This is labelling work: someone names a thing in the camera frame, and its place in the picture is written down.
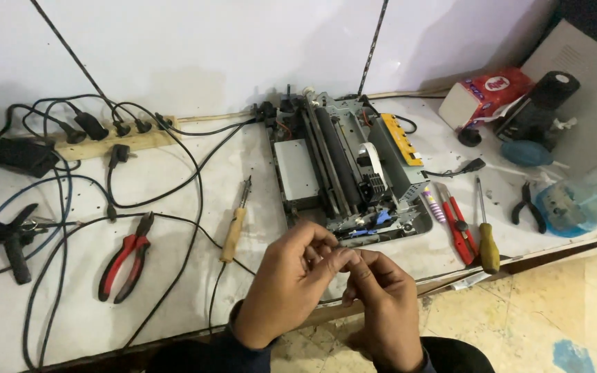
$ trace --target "disassembled printer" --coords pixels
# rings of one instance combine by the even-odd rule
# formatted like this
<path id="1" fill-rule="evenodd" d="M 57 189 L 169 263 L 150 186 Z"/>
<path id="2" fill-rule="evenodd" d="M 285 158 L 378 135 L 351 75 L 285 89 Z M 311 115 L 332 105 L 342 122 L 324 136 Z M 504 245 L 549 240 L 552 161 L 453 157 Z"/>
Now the disassembled printer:
<path id="1" fill-rule="evenodd" d="M 419 197 L 430 181 L 420 155 L 395 116 L 378 113 L 367 97 L 336 100 L 306 88 L 256 113 L 267 127 L 289 227 L 315 221 L 348 247 L 432 228 Z"/>

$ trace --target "yellow circuit board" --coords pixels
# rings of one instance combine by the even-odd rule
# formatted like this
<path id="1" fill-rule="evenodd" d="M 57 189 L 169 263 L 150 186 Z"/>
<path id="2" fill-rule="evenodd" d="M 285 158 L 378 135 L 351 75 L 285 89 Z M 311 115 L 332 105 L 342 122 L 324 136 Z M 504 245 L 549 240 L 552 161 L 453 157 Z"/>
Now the yellow circuit board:
<path id="1" fill-rule="evenodd" d="M 391 137 L 395 141 L 395 144 L 397 144 L 398 149 L 400 149 L 400 153 L 402 153 L 402 156 L 407 161 L 407 165 L 423 166 L 419 152 L 411 145 L 407 134 L 397 119 L 395 119 L 395 116 L 393 114 L 382 114 L 381 118 L 391 133 Z"/>

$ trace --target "tiled floor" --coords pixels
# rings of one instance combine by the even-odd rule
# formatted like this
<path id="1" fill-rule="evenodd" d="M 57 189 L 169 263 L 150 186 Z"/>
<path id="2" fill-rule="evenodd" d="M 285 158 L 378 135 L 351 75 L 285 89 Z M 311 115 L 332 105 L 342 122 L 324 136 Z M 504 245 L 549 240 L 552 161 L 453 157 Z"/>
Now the tiled floor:
<path id="1" fill-rule="evenodd" d="M 597 373 L 597 256 L 419 299 L 420 332 L 457 338 L 487 355 L 497 373 Z M 363 315 L 283 336 L 274 373 L 375 372 L 344 345 Z"/>

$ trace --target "wooden power strip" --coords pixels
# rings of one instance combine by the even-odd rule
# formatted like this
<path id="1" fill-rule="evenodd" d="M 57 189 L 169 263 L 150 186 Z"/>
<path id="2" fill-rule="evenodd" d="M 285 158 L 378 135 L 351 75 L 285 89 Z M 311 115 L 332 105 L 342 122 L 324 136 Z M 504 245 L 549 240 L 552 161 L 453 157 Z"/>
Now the wooden power strip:
<path id="1" fill-rule="evenodd" d="M 177 125 L 177 119 L 174 116 L 164 116 L 165 121 L 171 121 L 173 127 Z M 95 157 L 102 157 L 108 154 L 110 149 L 115 144 L 124 144 L 131 147 L 131 151 L 149 149 L 152 147 L 162 147 L 165 145 L 175 144 L 170 135 L 164 130 L 158 128 L 158 123 L 151 120 L 153 125 L 149 132 L 137 133 L 137 128 L 134 122 L 126 122 L 124 125 L 131 127 L 130 133 L 126 136 L 118 137 L 117 130 L 113 125 L 104 125 L 103 127 L 110 132 L 110 134 L 103 140 L 96 141 L 88 138 L 78 144 L 69 144 L 66 142 L 66 135 L 62 134 L 60 137 L 55 137 L 56 143 L 54 148 L 67 161 L 77 161 L 79 159 L 90 159 Z"/>

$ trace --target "screwdriver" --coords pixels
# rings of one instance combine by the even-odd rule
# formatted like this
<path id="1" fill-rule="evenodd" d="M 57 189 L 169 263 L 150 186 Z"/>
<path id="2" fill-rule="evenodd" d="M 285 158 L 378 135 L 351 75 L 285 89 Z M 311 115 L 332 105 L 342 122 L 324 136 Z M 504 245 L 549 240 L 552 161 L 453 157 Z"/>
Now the screwdriver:
<path id="1" fill-rule="evenodd" d="M 487 223 L 485 218 L 485 204 L 483 202 L 483 187 L 480 185 L 480 177 L 476 176 L 478 191 L 480 192 L 480 212 L 483 215 L 483 223 L 480 224 L 480 244 L 478 251 L 480 259 L 483 262 L 483 270 L 486 274 L 496 274 L 499 272 L 499 249 L 492 237 L 492 225 Z"/>
<path id="2" fill-rule="evenodd" d="M 222 247 L 220 254 L 220 261 L 223 263 L 231 263 L 236 254 L 236 246 L 239 243 L 239 236 L 241 235 L 241 227 L 244 225 L 245 217 L 245 202 L 248 200 L 248 193 L 250 193 L 250 186 L 252 175 L 248 176 L 248 180 L 244 182 L 244 194 L 241 196 L 239 207 L 234 210 L 234 216 L 229 223 L 229 230 L 225 238 L 225 244 Z"/>

